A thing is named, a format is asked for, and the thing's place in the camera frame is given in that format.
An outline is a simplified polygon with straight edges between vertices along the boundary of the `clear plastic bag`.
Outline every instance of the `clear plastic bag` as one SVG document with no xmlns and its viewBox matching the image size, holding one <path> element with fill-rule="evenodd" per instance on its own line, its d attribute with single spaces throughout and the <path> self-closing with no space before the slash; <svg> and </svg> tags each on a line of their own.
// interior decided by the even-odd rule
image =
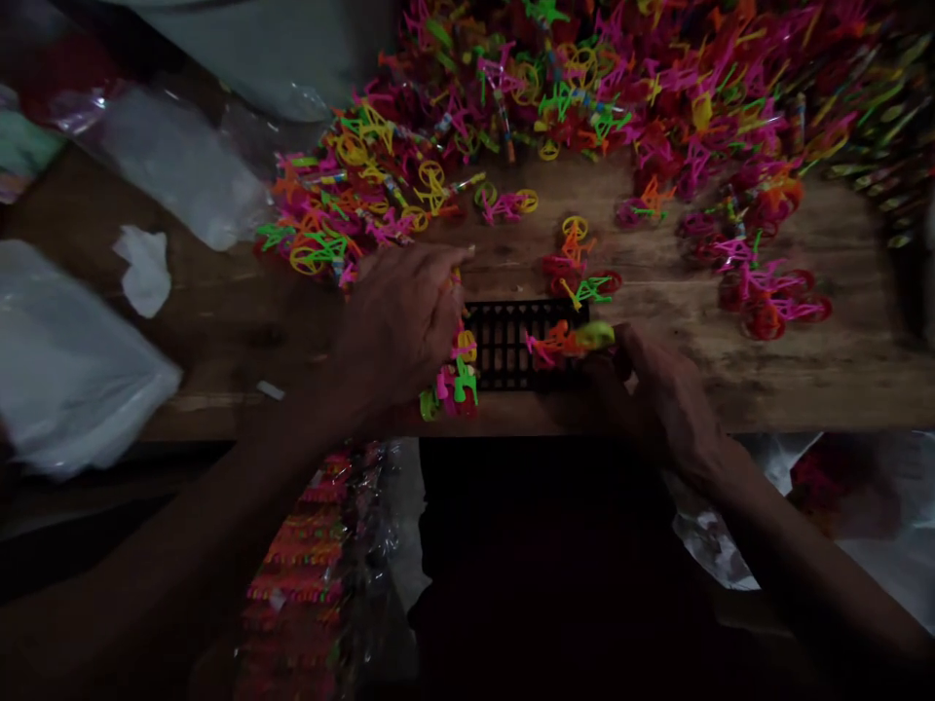
<svg viewBox="0 0 935 701">
<path fill-rule="evenodd" d="M 230 94 L 224 103 L 219 130 L 257 177 L 272 181 L 277 175 L 273 154 L 313 151 L 330 125 L 328 111 L 316 121 L 290 122 L 265 115 Z"/>
<path fill-rule="evenodd" d="M 216 251 L 270 218 L 266 186 L 190 102 L 128 81 L 93 37 L 39 54 L 23 113 L 119 173 Z"/>
<path fill-rule="evenodd" d="M 180 380 L 87 288 L 27 243 L 0 241 L 0 416 L 32 471 L 109 467 Z"/>
<path fill-rule="evenodd" d="M 168 209 L 216 251 L 269 219 L 266 186 L 195 107 L 132 87 L 75 141 Z"/>
</svg>

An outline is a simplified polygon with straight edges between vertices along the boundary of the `yellow wheel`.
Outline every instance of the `yellow wheel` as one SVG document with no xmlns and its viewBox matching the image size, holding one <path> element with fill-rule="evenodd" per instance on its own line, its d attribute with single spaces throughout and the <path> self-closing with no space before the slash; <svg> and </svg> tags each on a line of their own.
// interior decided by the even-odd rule
<svg viewBox="0 0 935 701">
<path fill-rule="evenodd" d="M 302 275 L 317 275 L 324 269 L 324 261 L 309 260 L 306 256 L 312 256 L 318 252 L 320 252 L 319 248 L 296 246 L 289 252 L 289 263 L 292 268 Z"/>
<path fill-rule="evenodd" d="M 562 147 L 553 139 L 546 139 L 545 143 L 539 149 L 539 157 L 543 161 L 554 161 L 558 158 L 558 152 Z"/>
<path fill-rule="evenodd" d="M 477 150 L 477 132 L 470 127 L 468 127 L 468 129 L 470 129 L 470 131 L 467 133 L 467 138 L 461 136 L 460 132 L 455 134 L 455 148 L 457 148 L 458 153 L 466 159 L 473 156 L 474 152 Z"/>
<path fill-rule="evenodd" d="M 367 210 L 372 214 L 386 214 L 388 211 L 390 211 L 390 203 L 388 203 L 386 200 L 367 203 Z"/>
<path fill-rule="evenodd" d="M 562 234 L 568 236 L 575 233 L 577 240 L 582 240 L 587 236 L 587 219 L 579 216 L 571 216 L 562 222 Z"/>
<path fill-rule="evenodd" d="M 402 210 L 400 216 L 403 219 L 410 216 L 412 217 L 412 230 L 414 232 L 421 233 L 429 227 L 429 216 L 421 207 L 410 204 Z"/>
<path fill-rule="evenodd" d="M 516 104 L 529 105 L 536 101 L 542 92 L 542 84 L 539 80 L 539 71 L 532 63 L 519 63 L 513 69 L 513 75 L 526 83 L 523 90 L 513 91 L 513 99 Z"/>
<path fill-rule="evenodd" d="M 519 205 L 519 210 L 523 214 L 532 214 L 536 211 L 539 206 L 539 195 L 536 194 L 535 190 L 518 190 L 516 194 L 525 198 L 523 203 Z"/>
<path fill-rule="evenodd" d="M 492 182 L 485 182 L 479 188 L 477 192 L 474 193 L 474 204 L 477 206 L 484 205 L 484 197 L 487 198 L 487 205 L 493 206 L 497 201 L 497 187 Z"/>
<path fill-rule="evenodd" d="M 597 79 L 597 55 L 593 49 L 577 49 L 574 58 L 565 64 L 565 73 L 571 74 L 568 83 L 572 88 L 589 90 Z"/>
<path fill-rule="evenodd" d="M 419 179 L 431 190 L 440 190 L 445 181 L 445 172 L 438 161 L 425 161 L 419 166 Z"/>
<path fill-rule="evenodd" d="M 571 42 L 565 42 L 555 47 L 555 54 L 561 58 L 562 63 L 574 62 L 578 55 L 578 47 Z"/>
<path fill-rule="evenodd" d="M 363 166 L 367 162 L 367 149 L 363 142 L 351 133 L 342 134 L 335 142 L 335 150 L 348 166 Z"/>
</svg>

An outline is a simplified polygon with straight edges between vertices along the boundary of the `finger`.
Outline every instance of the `finger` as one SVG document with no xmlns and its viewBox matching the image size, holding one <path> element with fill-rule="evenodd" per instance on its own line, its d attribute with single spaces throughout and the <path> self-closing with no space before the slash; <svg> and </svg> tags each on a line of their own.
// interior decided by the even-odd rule
<svg viewBox="0 0 935 701">
<path fill-rule="evenodd" d="M 417 271 L 417 275 L 427 278 L 432 285 L 441 287 L 451 278 L 451 271 L 468 258 L 472 258 L 473 255 L 473 246 L 470 248 L 440 246 L 426 256 Z"/>
<path fill-rule="evenodd" d="M 362 258 L 357 268 L 357 281 L 360 282 L 371 275 L 378 267 L 382 267 L 388 257 L 392 258 L 391 248 L 377 248 L 373 253 Z"/>
<path fill-rule="evenodd" d="M 406 246 L 402 249 L 403 256 L 397 264 L 397 271 L 407 277 L 414 276 L 422 269 L 426 259 L 432 256 L 433 253 L 447 248 L 451 248 L 451 246 L 442 243 L 415 243 Z"/>
<path fill-rule="evenodd" d="M 448 290 L 438 295 L 435 308 L 431 313 L 429 331 L 426 333 L 426 345 L 432 361 L 432 370 L 437 370 L 437 366 L 451 356 L 462 306 L 455 290 Z"/>
<path fill-rule="evenodd" d="M 614 424 L 627 435 L 641 436 L 646 429 L 647 407 L 630 395 L 617 376 L 613 360 L 603 353 L 592 353 L 581 366 L 600 397 Z"/>
<path fill-rule="evenodd" d="M 676 356 L 665 346 L 631 323 L 615 327 L 614 334 L 641 381 L 659 382 L 671 377 Z"/>
</svg>

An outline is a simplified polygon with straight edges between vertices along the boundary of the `wooden surface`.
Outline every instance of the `wooden surface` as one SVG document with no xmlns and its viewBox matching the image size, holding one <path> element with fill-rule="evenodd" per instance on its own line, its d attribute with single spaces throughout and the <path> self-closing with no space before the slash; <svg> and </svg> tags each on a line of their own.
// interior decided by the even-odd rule
<svg viewBox="0 0 935 701">
<path fill-rule="evenodd" d="M 619 271 L 624 286 L 592 316 L 645 322 L 700 366 L 731 431 L 863 430 L 935 425 L 935 358 L 901 341 L 890 273 L 875 242 L 872 216 L 844 188 L 809 181 L 802 209 L 771 247 L 791 265 L 815 271 L 835 313 L 823 324 L 792 324 L 784 338 L 758 343 L 741 335 L 737 316 L 717 308 L 718 278 L 680 258 L 670 205 L 658 229 L 624 232 L 613 223 L 630 190 L 630 167 L 593 165 L 572 155 L 493 171 L 501 191 L 531 187 L 539 209 L 521 223 L 488 228 L 471 212 L 458 228 L 432 225 L 425 240 L 477 246 L 463 268 L 472 300 L 543 296 L 539 261 L 559 246 L 569 214 L 586 217 L 599 239 L 591 270 Z M 120 225 L 168 234 L 172 292 L 155 319 L 137 316 L 123 298 L 126 264 L 111 246 Z M 157 204 L 76 149 L 7 215 L 3 236 L 37 246 L 84 280 L 185 372 L 180 392 L 143 433 L 151 440 L 229 439 L 270 401 L 266 380 L 288 390 L 327 352 L 341 300 L 289 269 L 264 267 L 249 245 L 215 253 Z M 421 435 L 546 434 L 600 430 L 585 395 L 539 397 L 484 392 L 473 422 L 423 424 L 397 415 L 387 433 Z"/>
</svg>

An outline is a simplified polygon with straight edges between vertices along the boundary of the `plastic packaging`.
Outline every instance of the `plastic packaging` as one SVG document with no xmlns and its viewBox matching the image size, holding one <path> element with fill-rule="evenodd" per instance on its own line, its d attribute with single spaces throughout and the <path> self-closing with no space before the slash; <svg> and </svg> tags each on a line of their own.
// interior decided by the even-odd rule
<svg viewBox="0 0 935 701">
<path fill-rule="evenodd" d="M 33 472 L 109 467 L 180 380 L 87 288 L 27 243 L 0 241 L 0 417 Z"/>
<path fill-rule="evenodd" d="M 23 113 L 65 134 L 216 251 L 269 218 L 266 186 L 192 104 L 128 81 L 93 37 L 47 47 L 20 93 Z"/>
<path fill-rule="evenodd" d="M 352 697 L 385 637 L 388 447 L 328 456 L 247 592 L 235 698 Z"/>
<path fill-rule="evenodd" d="M 201 112 L 168 92 L 129 88 L 75 140 L 216 251 L 252 240 L 269 218 L 266 186 Z"/>
<path fill-rule="evenodd" d="M 811 449 L 820 436 L 741 442 L 782 494 L 792 491 L 806 517 L 935 634 L 935 433 L 829 434 Z M 728 589 L 759 589 L 721 515 L 667 483 L 679 510 L 673 528 L 698 563 Z"/>
<path fill-rule="evenodd" d="M 300 91 L 297 99 L 303 94 Z M 318 109 L 314 102 L 308 107 L 310 115 Z M 230 94 L 224 103 L 219 130 L 253 173 L 264 182 L 271 182 L 276 179 L 277 168 L 270 154 L 311 150 L 330 126 L 330 117 L 331 113 L 324 110 L 317 121 L 290 122 L 264 115 Z"/>
<path fill-rule="evenodd" d="M 790 470 L 821 433 L 752 433 L 735 437 L 767 479 L 785 496 L 792 490 Z M 721 514 L 675 475 L 663 473 L 662 476 L 678 511 L 672 530 L 685 549 L 722 586 L 740 591 L 759 589 Z"/>
</svg>

